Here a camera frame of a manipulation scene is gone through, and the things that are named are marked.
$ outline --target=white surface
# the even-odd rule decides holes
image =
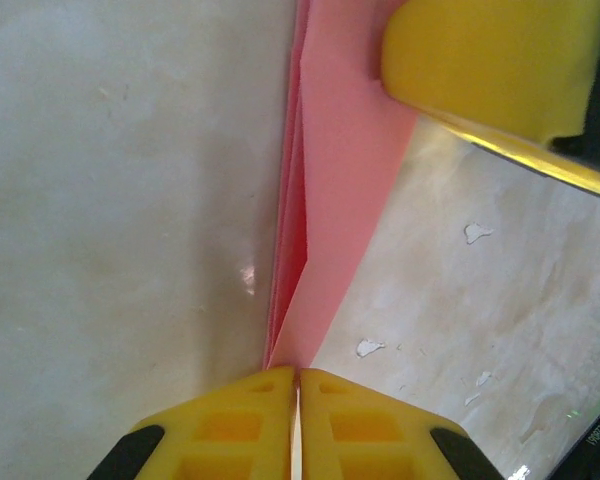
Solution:
[[[0,478],[259,367],[292,3],[0,1]],[[421,122],[316,366],[542,478],[600,400],[600,199]]]

